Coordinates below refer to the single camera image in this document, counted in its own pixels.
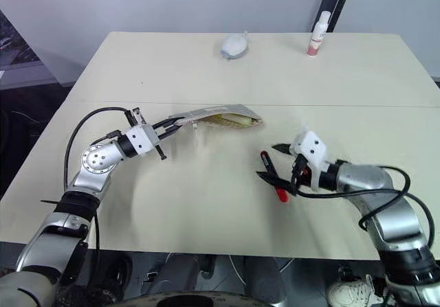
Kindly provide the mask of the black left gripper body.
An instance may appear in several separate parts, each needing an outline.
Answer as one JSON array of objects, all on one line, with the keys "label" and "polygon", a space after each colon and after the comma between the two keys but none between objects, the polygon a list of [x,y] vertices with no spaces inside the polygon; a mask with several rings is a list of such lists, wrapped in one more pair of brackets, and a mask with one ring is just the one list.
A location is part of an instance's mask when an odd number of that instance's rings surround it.
[{"label": "black left gripper body", "polygon": [[155,149],[161,160],[165,160],[167,156],[160,147],[160,139],[153,127],[144,119],[139,107],[134,108],[132,111],[137,120],[137,126],[136,133],[131,135],[131,144],[137,154],[143,155]]}]

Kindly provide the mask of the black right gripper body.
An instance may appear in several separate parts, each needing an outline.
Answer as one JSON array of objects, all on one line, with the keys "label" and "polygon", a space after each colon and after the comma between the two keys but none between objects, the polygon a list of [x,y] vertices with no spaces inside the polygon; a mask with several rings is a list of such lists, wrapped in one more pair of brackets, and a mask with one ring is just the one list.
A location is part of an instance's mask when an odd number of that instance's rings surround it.
[{"label": "black right gripper body", "polygon": [[291,186],[298,189],[302,185],[309,185],[309,167],[308,160],[302,154],[299,154],[293,164],[291,172]]}]

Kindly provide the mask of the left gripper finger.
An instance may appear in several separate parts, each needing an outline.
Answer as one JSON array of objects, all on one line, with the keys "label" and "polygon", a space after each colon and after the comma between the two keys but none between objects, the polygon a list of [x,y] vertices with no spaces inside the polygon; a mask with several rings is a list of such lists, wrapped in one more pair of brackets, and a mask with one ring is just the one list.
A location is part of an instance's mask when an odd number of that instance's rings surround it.
[{"label": "left gripper finger", "polygon": [[163,125],[157,129],[157,135],[159,139],[165,139],[174,135],[180,128],[181,126],[176,124]]},{"label": "left gripper finger", "polygon": [[178,130],[180,128],[179,125],[176,124],[182,117],[171,117],[165,120],[162,120],[153,125],[154,130],[163,129],[163,130]]}]

